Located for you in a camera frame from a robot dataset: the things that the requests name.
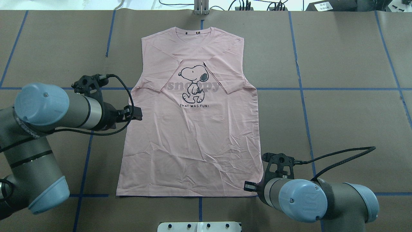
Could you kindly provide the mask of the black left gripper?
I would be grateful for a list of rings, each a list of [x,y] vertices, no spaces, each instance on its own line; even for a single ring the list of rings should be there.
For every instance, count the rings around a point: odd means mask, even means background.
[[[102,110],[101,131],[116,129],[116,124],[119,122],[141,121],[143,119],[140,107],[124,107],[122,110],[117,110],[112,104],[103,102]]]

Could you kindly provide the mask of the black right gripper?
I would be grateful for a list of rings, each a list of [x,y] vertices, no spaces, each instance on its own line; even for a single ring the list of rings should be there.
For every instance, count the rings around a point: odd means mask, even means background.
[[[262,203],[266,205],[272,205],[272,200],[270,198],[270,192],[272,185],[274,183],[274,178],[262,179],[258,184],[255,182],[245,181],[243,189],[248,192],[257,192],[258,197]]]

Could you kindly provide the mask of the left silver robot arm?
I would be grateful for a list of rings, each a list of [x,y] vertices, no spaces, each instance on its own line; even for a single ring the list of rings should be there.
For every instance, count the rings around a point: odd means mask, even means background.
[[[106,136],[117,123],[142,120],[142,111],[130,103],[117,110],[102,99],[101,91],[67,92],[56,85],[24,86],[13,106],[1,110],[1,152],[12,173],[1,178],[1,219],[27,208],[40,214],[70,196],[47,135],[91,131]]]

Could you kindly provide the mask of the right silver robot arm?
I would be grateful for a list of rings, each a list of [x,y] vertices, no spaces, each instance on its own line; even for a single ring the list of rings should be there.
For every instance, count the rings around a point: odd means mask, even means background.
[[[264,204],[295,221],[323,222],[326,232],[364,232],[380,211],[372,190],[347,182],[272,178],[260,183],[245,181],[244,190],[257,193]]]

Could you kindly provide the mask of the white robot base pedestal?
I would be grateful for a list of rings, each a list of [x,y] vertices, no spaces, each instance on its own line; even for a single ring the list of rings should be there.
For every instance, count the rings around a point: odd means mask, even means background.
[[[158,232],[242,232],[242,224],[235,221],[164,222]]]

